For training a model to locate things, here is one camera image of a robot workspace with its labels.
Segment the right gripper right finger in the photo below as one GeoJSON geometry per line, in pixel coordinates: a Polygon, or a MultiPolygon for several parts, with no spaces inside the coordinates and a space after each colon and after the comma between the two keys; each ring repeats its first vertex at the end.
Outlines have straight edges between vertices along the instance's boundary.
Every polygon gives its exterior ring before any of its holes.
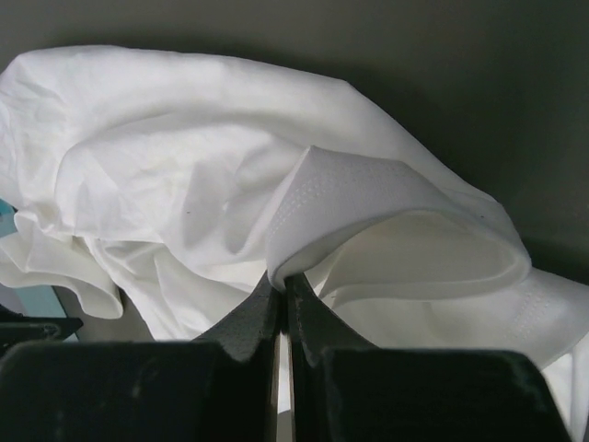
{"type": "Polygon", "coordinates": [[[325,350],[376,349],[318,298],[302,273],[286,278],[285,300],[293,366],[316,366],[325,350]]]}

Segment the white daisy print t-shirt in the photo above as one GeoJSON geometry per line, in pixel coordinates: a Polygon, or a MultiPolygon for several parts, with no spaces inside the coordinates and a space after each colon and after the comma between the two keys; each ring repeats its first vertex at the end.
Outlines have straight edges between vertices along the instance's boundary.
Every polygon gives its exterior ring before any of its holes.
{"type": "Polygon", "coordinates": [[[503,207],[348,83],[249,60],[76,46],[1,75],[1,282],[73,291],[158,340],[208,331],[263,274],[305,275],[372,343],[515,350],[574,440],[588,289],[532,265],[503,207]]]}

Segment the teal cutting mat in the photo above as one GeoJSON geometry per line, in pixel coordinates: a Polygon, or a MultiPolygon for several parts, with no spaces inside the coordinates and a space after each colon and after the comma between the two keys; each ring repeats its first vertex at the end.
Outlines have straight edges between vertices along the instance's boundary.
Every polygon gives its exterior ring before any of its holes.
{"type": "MultiPolygon", "coordinates": [[[[16,231],[14,209],[1,201],[1,237],[16,231]]],[[[65,318],[63,306],[48,286],[11,288],[1,285],[1,305],[30,317],[65,318]]]]}

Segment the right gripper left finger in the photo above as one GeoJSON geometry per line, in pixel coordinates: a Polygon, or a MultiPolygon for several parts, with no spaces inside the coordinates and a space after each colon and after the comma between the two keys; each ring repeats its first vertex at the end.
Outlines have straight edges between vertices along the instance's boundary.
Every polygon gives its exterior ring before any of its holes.
{"type": "Polygon", "coordinates": [[[281,295],[265,272],[243,302],[193,342],[219,344],[239,364],[249,364],[261,356],[273,367],[280,331],[281,295]]]}

